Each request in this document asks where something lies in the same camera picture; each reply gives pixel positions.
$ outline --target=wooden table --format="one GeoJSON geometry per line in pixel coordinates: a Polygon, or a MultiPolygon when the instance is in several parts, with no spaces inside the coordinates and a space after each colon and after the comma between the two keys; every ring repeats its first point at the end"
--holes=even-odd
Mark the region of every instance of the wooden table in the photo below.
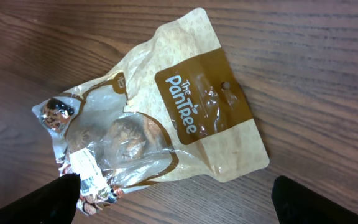
{"type": "Polygon", "coordinates": [[[225,184],[158,184],[74,223],[278,223],[279,175],[358,213],[358,0],[336,2],[0,0],[0,207],[58,177],[32,106],[104,75],[158,26],[203,7],[269,167],[225,184]]]}

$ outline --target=sticker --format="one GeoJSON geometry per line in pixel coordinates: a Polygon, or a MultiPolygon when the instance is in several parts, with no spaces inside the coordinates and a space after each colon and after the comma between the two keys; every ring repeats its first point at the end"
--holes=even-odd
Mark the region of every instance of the sticker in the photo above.
{"type": "Polygon", "coordinates": [[[158,72],[155,82],[184,145],[252,119],[222,48],[158,72]]]}
{"type": "Polygon", "coordinates": [[[101,169],[87,148],[70,154],[70,163],[73,172],[81,177],[81,194],[87,196],[96,194],[107,187],[101,169]]]}

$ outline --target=black object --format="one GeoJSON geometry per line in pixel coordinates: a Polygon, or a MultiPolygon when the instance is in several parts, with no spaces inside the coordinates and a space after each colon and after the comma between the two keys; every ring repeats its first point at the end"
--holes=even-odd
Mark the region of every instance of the black object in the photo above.
{"type": "Polygon", "coordinates": [[[51,98],[48,103],[47,103],[47,108],[49,109],[56,109],[59,110],[61,112],[67,111],[68,115],[73,115],[74,114],[74,108],[71,106],[66,105],[65,103],[63,103],[62,101],[55,99],[55,98],[51,98]]]}
{"type": "Polygon", "coordinates": [[[0,209],[0,224],[71,223],[80,197],[80,176],[66,174],[0,209]]]}
{"type": "Polygon", "coordinates": [[[288,177],[275,180],[272,200],[280,224],[358,224],[357,214],[288,177]]]}

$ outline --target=cream-colored packaging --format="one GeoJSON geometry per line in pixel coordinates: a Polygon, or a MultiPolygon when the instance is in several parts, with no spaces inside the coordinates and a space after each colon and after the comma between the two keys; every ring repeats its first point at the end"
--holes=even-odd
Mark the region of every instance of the cream-colored packaging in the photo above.
{"type": "Polygon", "coordinates": [[[61,174],[86,177],[78,207],[89,214],[99,209],[91,202],[156,182],[202,174],[225,182],[269,164],[204,9],[162,25],[105,76],[33,112],[61,174]]]}

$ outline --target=food package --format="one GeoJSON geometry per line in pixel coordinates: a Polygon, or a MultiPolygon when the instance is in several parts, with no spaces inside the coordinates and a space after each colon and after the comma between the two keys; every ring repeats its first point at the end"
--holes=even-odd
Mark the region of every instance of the food package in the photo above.
{"type": "Polygon", "coordinates": [[[60,175],[81,176],[94,214],[157,182],[226,182],[269,164],[241,87],[204,9],[164,24],[105,76],[32,108],[60,175]]]}

